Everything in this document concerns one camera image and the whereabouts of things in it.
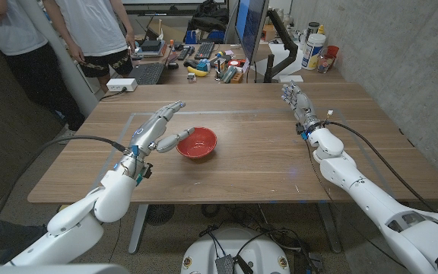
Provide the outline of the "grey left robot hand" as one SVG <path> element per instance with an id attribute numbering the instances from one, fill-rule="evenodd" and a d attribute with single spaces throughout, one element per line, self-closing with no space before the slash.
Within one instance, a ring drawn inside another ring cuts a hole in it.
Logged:
<path id="1" fill-rule="evenodd" d="M 186 139 L 195 131 L 195 128 L 191 127 L 164 139 L 158 139 L 165 133 L 166 125 L 172 119 L 173 114 L 185 105 L 185 102 L 179 100 L 156 111 L 149 120 L 134 132 L 129 148 L 123 153 L 122 158 L 115 164 L 113 170 L 132 179 L 149 178 L 153 165 L 145 163 L 144 158 L 153 150 L 159 153 L 172 150 L 180 141 Z"/>

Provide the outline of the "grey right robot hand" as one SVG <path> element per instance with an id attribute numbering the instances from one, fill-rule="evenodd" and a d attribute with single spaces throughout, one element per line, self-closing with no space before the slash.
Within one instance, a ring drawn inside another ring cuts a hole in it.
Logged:
<path id="1" fill-rule="evenodd" d="M 311 100 L 294 81 L 291 81 L 289 84 L 283 84 L 282 91 L 283 95 L 281 98 L 294 111 L 294 116 L 301 125 L 302 131 L 311 133 L 319 127 L 320 120 L 316 116 Z"/>

